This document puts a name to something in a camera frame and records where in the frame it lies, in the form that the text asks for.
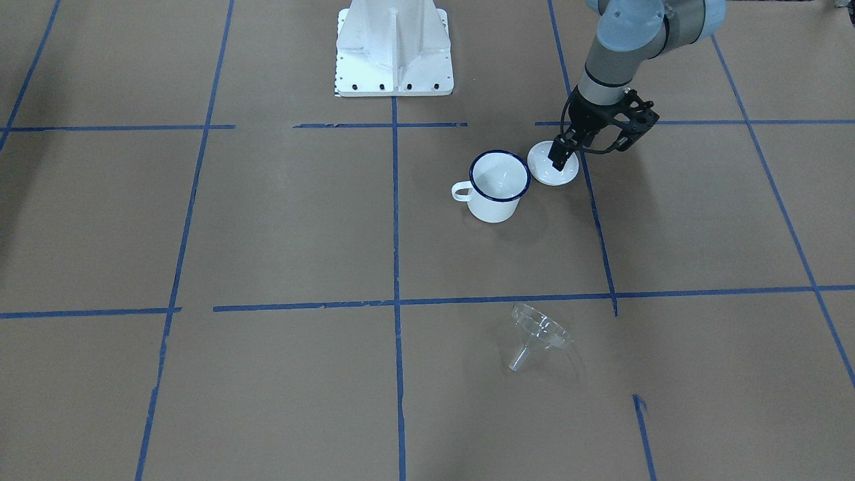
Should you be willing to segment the white round cup lid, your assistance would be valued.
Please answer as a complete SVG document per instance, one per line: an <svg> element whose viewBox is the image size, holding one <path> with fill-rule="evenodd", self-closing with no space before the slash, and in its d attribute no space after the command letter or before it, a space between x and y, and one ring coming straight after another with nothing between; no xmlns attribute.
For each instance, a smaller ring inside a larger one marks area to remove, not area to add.
<svg viewBox="0 0 855 481"><path fill-rule="evenodd" d="M532 146L526 155L526 164L534 179L547 186L561 186L572 182L579 173L580 162L575 153L571 153L562 170L556 170L548 154L554 141L540 141Z"/></svg>

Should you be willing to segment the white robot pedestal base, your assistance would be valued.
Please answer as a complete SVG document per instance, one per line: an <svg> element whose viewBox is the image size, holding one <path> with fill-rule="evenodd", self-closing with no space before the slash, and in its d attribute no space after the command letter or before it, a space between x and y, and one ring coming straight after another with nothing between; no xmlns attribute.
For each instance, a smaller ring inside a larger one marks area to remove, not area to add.
<svg viewBox="0 0 855 481"><path fill-rule="evenodd" d="M448 96L453 90L449 18L434 1L352 1L339 10L335 95Z"/></svg>

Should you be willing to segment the clear plastic funnel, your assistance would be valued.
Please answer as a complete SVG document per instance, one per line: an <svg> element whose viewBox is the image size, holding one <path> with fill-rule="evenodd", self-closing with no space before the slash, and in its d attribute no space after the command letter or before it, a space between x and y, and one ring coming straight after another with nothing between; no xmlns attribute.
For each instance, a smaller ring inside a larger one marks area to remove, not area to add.
<svg viewBox="0 0 855 481"><path fill-rule="evenodd" d="M515 303L511 308L511 319L521 333L522 346L509 363L510 371L521 371L535 352L549 349L565 351L573 341L569 329L531 305Z"/></svg>

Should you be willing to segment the white enamel mug blue rim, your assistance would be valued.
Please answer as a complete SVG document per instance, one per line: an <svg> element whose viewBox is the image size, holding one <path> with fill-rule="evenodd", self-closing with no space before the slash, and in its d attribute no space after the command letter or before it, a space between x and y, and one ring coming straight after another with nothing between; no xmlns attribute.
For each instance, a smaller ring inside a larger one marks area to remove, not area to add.
<svg viewBox="0 0 855 481"><path fill-rule="evenodd" d="M532 182L530 170L507 150L486 150L468 168L468 179L452 185L453 200L468 205L477 219L488 223L508 220Z"/></svg>

